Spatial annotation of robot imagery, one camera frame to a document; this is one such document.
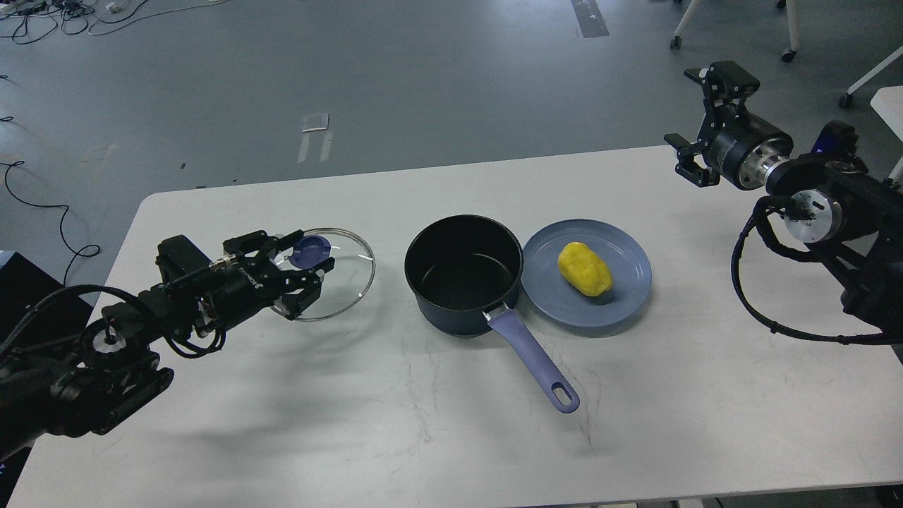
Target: chair wheel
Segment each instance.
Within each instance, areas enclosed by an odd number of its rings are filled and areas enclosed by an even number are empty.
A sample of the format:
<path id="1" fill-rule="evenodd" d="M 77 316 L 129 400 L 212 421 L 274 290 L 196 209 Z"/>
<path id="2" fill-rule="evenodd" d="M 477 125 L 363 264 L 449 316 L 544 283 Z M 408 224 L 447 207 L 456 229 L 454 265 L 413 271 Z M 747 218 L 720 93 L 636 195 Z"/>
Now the chair wheel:
<path id="1" fill-rule="evenodd" d="M 850 95 L 849 93 L 841 95 L 840 99 L 837 100 L 837 106 L 839 106 L 841 109 L 852 108 L 852 95 Z"/>

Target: potato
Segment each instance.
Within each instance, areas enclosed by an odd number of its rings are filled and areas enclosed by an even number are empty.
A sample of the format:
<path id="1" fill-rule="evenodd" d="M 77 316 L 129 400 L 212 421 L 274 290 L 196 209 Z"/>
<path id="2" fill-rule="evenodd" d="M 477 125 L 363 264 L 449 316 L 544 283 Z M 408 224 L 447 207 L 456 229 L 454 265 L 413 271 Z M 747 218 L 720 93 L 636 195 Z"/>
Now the potato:
<path id="1" fill-rule="evenodd" d="M 572 241 L 558 255 L 558 270 L 586 296 L 599 296 L 613 286 L 608 265 L 585 243 Z"/>

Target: blue plate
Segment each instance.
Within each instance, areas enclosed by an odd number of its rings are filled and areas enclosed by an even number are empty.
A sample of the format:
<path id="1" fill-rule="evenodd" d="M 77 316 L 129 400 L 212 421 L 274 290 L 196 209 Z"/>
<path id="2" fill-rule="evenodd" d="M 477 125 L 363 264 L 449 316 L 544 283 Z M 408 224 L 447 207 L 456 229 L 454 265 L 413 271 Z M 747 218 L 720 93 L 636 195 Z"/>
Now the blue plate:
<path id="1" fill-rule="evenodd" d="M 558 255 L 572 241 L 585 243 L 609 266 L 614 286 L 584 296 L 558 270 Z M 567 330 L 612 335 L 630 327 L 652 290 L 652 267 L 636 240 L 605 222 L 571 219 L 542 228 L 524 246 L 524 291 L 539 311 Z"/>

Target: saucepan handle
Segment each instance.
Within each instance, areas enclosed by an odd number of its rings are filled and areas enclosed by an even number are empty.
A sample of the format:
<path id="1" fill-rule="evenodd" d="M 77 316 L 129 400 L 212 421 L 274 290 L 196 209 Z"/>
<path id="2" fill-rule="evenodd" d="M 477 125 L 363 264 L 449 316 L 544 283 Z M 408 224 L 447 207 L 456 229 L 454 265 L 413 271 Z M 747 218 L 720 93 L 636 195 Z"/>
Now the saucepan handle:
<path id="1" fill-rule="evenodd" d="M 580 407 L 580 397 L 558 367 L 545 353 L 520 316 L 507 306 L 484 313 L 489 327 L 505 337 L 521 361 L 539 383 L 552 404 L 562 413 L 573 413 Z"/>

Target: handle hole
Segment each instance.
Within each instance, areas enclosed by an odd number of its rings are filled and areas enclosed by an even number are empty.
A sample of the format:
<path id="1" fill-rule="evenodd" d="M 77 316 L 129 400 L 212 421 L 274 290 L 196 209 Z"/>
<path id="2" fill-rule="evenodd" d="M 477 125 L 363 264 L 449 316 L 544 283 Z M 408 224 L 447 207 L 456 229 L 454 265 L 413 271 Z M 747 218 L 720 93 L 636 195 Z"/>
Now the handle hole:
<path id="1" fill-rule="evenodd" d="M 555 394 L 555 397 L 561 402 L 564 406 L 570 406 L 573 399 L 571 395 L 564 389 L 564 385 L 560 382 L 552 385 L 552 393 Z"/>

